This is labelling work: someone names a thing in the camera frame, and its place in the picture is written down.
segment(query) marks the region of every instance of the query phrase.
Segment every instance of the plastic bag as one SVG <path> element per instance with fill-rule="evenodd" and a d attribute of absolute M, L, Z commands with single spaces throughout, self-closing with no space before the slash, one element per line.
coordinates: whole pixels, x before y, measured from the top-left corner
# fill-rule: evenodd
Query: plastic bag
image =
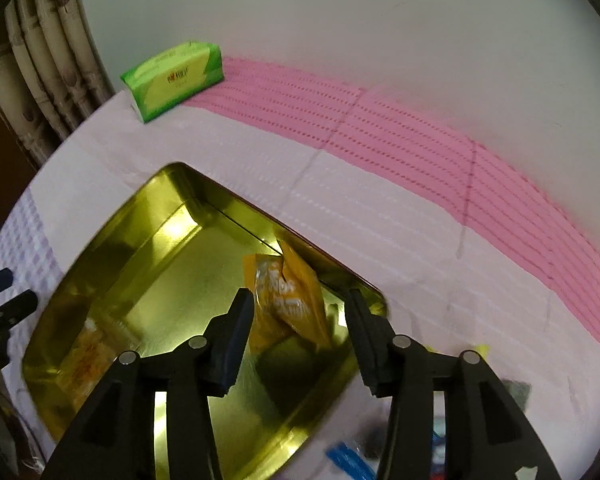
<path fill-rule="evenodd" d="M 294 332 L 317 349 L 330 348 L 318 277 L 289 244 L 279 244 L 282 256 L 250 254 L 243 259 L 244 283 L 255 300 L 249 348 L 261 353 Z"/>

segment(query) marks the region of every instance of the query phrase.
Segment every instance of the white wall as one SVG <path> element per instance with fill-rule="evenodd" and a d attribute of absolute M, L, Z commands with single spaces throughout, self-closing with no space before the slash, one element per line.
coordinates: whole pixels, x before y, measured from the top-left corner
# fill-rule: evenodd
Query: white wall
<path fill-rule="evenodd" d="M 600 19 L 586 0 L 83 0 L 114 86 L 183 40 L 418 95 L 600 248 Z"/>

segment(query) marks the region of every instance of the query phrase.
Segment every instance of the green tissue box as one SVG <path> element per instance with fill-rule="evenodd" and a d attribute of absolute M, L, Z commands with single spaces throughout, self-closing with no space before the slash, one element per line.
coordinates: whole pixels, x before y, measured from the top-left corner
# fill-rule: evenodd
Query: green tissue box
<path fill-rule="evenodd" d="M 224 79 L 220 47 L 188 41 L 120 76 L 143 123 Z"/>

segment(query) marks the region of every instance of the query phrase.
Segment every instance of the white tablecloth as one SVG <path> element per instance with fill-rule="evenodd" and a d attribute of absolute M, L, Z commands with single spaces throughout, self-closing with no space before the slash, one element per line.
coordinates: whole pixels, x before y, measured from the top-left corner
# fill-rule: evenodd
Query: white tablecloth
<path fill-rule="evenodd" d="M 38 312 L 13 329 L 4 378 L 47 454 L 54 443 L 20 372 L 32 329 L 104 222 L 175 160 L 377 286 L 396 332 L 449 354 L 490 345 L 496 373 L 532 385 L 526 414 L 562 478 L 579 478 L 589 466 L 600 445 L 600 343 L 538 278 L 439 205 L 331 153 L 195 107 L 179 106 L 141 124 L 126 94 L 107 102 L 58 149 L 0 233 L 0 268 L 9 266 L 16 276 L 0 304 L 28 286 L 41 298 Z M 325 448 L 356 433 L 378 402 L 354 380 L 282 476 L 337 478 Z"/>

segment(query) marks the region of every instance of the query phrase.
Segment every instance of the beige curtain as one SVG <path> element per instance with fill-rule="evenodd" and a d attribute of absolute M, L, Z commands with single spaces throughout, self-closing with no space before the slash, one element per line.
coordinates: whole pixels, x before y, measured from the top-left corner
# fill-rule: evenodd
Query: beige curtain
<path fill-rule="evenodd" d="M 111 96 L 77 0 L 13 0 L 0 19 L 0 115 L 40 164 Z"/>

